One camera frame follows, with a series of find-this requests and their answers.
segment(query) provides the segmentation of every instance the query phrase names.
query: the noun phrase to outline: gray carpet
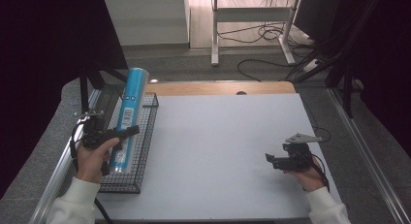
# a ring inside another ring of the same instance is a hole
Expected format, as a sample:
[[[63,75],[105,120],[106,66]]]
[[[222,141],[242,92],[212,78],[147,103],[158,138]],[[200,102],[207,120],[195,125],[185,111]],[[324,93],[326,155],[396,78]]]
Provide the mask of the gray carpet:
[[[151,57],[146,54],[138,56],[137,52],[125,53],[129,67],[144,68],[150,73],[151,79],[159,81],[251,80],[237,71],[239,61],[252,58],[285,64],[284,57],[278,49],[270,49],[269,53],[247,53],[247,50],[241,50],[239,53],[226,52],[221,53],[218,67],[210,65],[208,52],[194,52],[195,55],[185,53],[182,56],[170,56],[162,52],[154,53]],[[281,80],[290,72],[290,68],[258,62],[247,62],[241,66],[241,69],[260,80]],[[119,82],[112,76],[104,73],[103,75],[107,82]],[[340,197],[349,208],[349,217],[353,223],[395,223],[324,86],[326,75],[327,71],[305,82],[296,83],[295,87],[304,101],[311,124],[330,132],[329,135],[327,131],[318,129],[316,134],[325,139],[330,137],[330,140],[321,143],[320,147],[326,156]],[[359,93],[353,94],[352,97],[354,118],[362,134],[372,146],[374,156],[395,188],[405,209],[411,210],[410,158],[384,126],[368,111]],[[79,81],[74,80],[64,87],[62,101],[54,119],[1,201],[2,223],[28,222],[77,121],[72,114],[79,110]],[[67,189],[73,174],[74,171],[71,170],[66,176],[60,194]],[[304,219],[279,220],[275,223],[310,222]]]

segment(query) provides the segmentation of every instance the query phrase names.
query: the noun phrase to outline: wire mesh basket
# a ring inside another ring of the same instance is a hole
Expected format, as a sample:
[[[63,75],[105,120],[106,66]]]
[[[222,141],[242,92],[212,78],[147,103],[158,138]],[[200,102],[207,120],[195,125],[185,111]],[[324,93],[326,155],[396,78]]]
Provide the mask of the wire mesh basket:
[[[154,129],[155,117],[159,107],[155,93],[145,93],[140,119],[140,133],[136,137],[135,152],[130,174],[111,173],[103,177],[101,193],[135,193],[142,191],[142,178],[144,176],[145,163],[150,149],[151,136]],[[116,126],[121,108],[121,99],[118,100],[111,117],[109,128]]]

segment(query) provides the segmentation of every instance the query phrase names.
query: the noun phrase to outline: white board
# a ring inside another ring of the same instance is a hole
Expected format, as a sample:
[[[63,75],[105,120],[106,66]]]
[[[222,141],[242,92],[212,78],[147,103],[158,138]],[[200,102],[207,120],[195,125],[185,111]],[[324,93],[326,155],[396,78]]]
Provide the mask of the white board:
[[[297,180],[266,153],[314,136],[299,94],[160,96],[142,193],[98,194],[113,220],[216,221],[307,217]],[[324,159],[317,143],[312,153]],[[332,196],[340,202],[331,175]],[[97,211],[97,219],[103,219]]]

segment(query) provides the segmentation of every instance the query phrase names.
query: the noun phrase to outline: blue spray can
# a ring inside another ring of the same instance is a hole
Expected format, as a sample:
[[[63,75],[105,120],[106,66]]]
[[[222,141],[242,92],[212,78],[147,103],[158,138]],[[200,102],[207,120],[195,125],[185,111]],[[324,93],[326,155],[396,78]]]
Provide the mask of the blue spray can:
[[[129,70],[123,101],[117,122],[117,130],[138,125],[142,110],[145,86],[148,81],[148,72],[140,68]],[[122,142],[121,150],[111,151],[110,169],[112,173],[130,173],[136,138],[138,135],[127,138]]]

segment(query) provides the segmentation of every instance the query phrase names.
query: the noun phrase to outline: white sleeve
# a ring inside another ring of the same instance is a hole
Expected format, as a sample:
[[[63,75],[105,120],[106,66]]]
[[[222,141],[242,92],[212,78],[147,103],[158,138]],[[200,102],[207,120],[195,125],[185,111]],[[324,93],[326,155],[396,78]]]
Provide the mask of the white sleeve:
[[[317,189],[306,196],[311,206],[308,215],[312,223],[351,223],[348,220],[346,207],[332,198],[327,187]]]
[[[100,184],[73,177],[66,194],[54,200],[46,223],[94,223],[94,199],[99,189]]]

